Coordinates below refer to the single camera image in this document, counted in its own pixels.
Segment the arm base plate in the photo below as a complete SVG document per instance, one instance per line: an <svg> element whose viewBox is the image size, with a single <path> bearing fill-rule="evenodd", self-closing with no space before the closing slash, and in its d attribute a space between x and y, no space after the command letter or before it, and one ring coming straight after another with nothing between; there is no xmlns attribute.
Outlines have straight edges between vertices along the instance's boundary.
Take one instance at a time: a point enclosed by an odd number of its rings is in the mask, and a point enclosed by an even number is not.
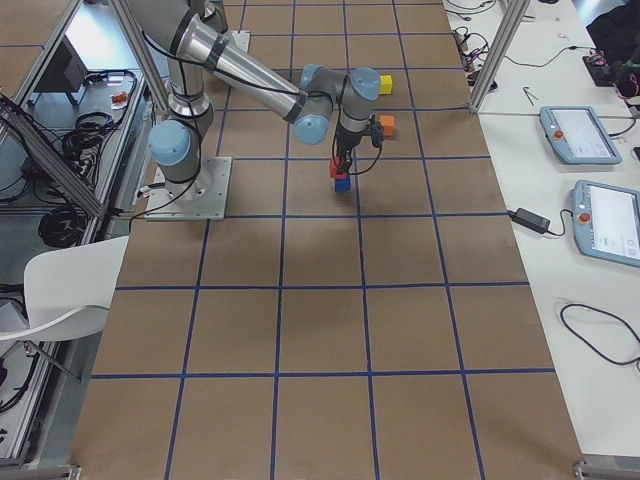
<svg viewBox="0 0 640 480"><path fill-rule="evenodd" d="M250 45L251 33L249 30L235 30L229 31L227 37L230 41L236 45L240 50L247 53Z"/></svg>
<svg viewBox="0 0 640 480"><path fill-rule="evenodd" d="M223 220L231 169L230 156L204 157L193 184L168 183L150 192L144 218L152 221Z"/></svg>

